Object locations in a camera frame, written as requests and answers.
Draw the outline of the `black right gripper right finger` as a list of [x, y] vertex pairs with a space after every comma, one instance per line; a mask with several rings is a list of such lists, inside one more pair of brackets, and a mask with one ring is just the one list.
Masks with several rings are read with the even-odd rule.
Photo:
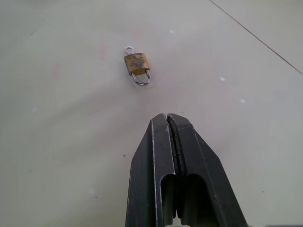
[[177, 215], [190, 227], [248, 227], [218, 156], [192, 123], [168, 114], [179, 170]]

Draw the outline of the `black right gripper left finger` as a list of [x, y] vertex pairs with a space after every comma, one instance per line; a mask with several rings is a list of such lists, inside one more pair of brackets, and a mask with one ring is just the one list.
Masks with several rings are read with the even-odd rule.
[[174, 218], [175, 168], [169, 125], [158, 114], [132, 158], [125, 227], [165, 227]]

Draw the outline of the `brass padlock with steel shackle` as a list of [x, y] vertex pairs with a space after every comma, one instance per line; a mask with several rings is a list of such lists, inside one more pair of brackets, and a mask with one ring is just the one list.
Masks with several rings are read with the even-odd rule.
[[[124, 61], [130, 76], [132, 76], [134, 82], [140, 86], [146, 86], [151, 81], [150, 66], [145, 57], [144, 53], [133, 53], [126, 55]], [[140, 82], [136, 76], [138, 75], [147, 75], [147, 80]]]

